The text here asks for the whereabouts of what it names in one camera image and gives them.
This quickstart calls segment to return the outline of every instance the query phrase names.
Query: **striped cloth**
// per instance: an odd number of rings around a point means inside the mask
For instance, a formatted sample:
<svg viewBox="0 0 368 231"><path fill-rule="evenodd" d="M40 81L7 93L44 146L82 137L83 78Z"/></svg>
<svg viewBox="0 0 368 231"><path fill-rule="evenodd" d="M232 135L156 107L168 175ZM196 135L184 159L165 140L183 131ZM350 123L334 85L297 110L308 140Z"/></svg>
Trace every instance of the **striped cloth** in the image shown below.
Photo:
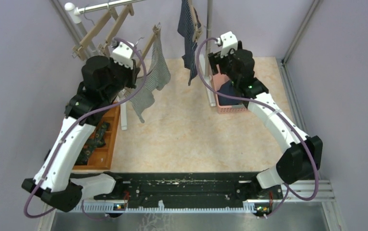
<svg viewBox="0 0 368 231"><path fill-rule="evenodd" d="M197 76L195 51L197 49L197 43L193 41L194 22L191 16L191 8L188 0L182 0L180 20L178 22L177 32L184 37L184 50L185 54L182 56L184 60L184 67L190 70L190 79L188 85L191 85L191 80ZM197 11L195 11L197 17L197 26L201 29L201 23L198 20Z"/></svg>
<svg viewBox="0 0 368 231"><path fill-rule="evenodd" d="M160 33L161 32L157 34L153 43L153 53L151 56L151 65L147 74L147 81L144 87L130 99L133 109L142 123L145 122L142 117L142 112L155 102L152 91L155 89L162 90L171 79L171 74L161 48ZM139 86L142 82L143 78L138 78L136 85Z"/></svg>

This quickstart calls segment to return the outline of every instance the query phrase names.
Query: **plastic laundry basket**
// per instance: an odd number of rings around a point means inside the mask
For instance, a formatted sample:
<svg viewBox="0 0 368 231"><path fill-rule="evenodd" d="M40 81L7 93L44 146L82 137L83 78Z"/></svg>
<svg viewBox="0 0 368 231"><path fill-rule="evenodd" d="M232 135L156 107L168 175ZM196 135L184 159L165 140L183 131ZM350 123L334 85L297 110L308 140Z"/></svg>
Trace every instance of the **plastic laundry basket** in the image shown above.
<svg viewBox="0 0 368 231"><path fill-rule="evenodd" d="M214 90L218 91L222 84L229 81L228 76L222 75L222 74L216 74L212 76L212 87ZM224 113L234 113L234 112L246 112L247 108L243 104L238 105L230 105L230 106L221 106L218 102L218 96L217 94L214 94L215 101L217 102L217 109L218 113L224 114Z"/></svg>

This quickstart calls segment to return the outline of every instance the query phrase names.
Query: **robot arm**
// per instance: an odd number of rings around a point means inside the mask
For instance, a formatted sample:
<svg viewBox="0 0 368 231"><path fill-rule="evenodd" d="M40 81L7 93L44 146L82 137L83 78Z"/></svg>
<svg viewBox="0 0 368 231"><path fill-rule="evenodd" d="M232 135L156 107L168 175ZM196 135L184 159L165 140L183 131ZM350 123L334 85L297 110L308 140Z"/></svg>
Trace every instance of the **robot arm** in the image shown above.
<svg viewBox="0 0 368 231"><path fill-rule="evenodd" d="M281 183L292 184L308 177L313 172L301 141L276 114L281 114L296 129L299 136L307 144L316 167L319 169L322 141L318 136L309 137L281 111L269 93L269 89L255 77L253 71L255 61L252 52L242 49L242 42L238 41L232 32L221 35L217 44L222 47L222 50L208 54L212 73L214 75L217 73L227 75L232 81L238 97L254 99L270 105L275 110L272 111L265 106L249 101L242 102L249 111L261 119L276 139L283 153L275 166L256 175L256 178L252 180L253 187L257 191L262 191Z"/></svg>
<svg viewBox="0 0 368 231"><path fill-rule="evenodd" d="M124 87L135 88L140 69L132 59L133 51L126 48L126 44L120 43L116 45L111 58L94 56L86 61L82 67L83 81L79 84L77 94L66 106L61 131L52 150L55 150L63 133L78 118L95 109L111 105ZM73 128L62 143L52 165L49 166L52 158L50 154L34 178L23 181L22 188L32 192L41 182L35 195L50 206L65 212L72 210L80 200L119 191L121 178L110 172L94 177L69 179L80 151L105 113L106 111L93 114ZM46 168L49 168L49 171L43 179Z"/></svg>

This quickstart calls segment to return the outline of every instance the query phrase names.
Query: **wooden tray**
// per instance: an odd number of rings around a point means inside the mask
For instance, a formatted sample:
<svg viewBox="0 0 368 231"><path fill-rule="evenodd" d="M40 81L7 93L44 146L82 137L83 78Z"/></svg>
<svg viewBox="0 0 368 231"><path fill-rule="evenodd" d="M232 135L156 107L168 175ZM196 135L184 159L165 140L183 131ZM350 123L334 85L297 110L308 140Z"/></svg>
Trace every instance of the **wooden tray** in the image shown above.
<svg viewBox="0 0 368 231"><path fill-rule="evenodd" d="M88 160L87 165L75 165L73 170L110 170L112 165L113 150L115 148L116 134L118 131L120 117L120 106L110 109L102 118L102 122L110 123L109 129L105 132L104 139L106 145L96 148Z"/></svg>

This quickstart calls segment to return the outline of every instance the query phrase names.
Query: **marble surface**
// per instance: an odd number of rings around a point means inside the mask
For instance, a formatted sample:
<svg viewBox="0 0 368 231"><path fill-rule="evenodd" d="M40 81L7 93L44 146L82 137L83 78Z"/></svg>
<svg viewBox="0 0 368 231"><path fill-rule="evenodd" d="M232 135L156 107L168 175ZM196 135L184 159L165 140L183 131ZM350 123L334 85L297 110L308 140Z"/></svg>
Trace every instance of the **marble surface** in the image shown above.
<svg viewBox="0 0 368 231"><path fill-rule="evenodd" d="M291 118L275 57L254 59L257 78ZM278 161L277 142L257 116L218 114L199 77L187 85L189 70L181 59L167 65L171 81L153 92L156 102L143 112L144 124L127 103L128 129L118 128L111 171L260 171Z"/></svg>

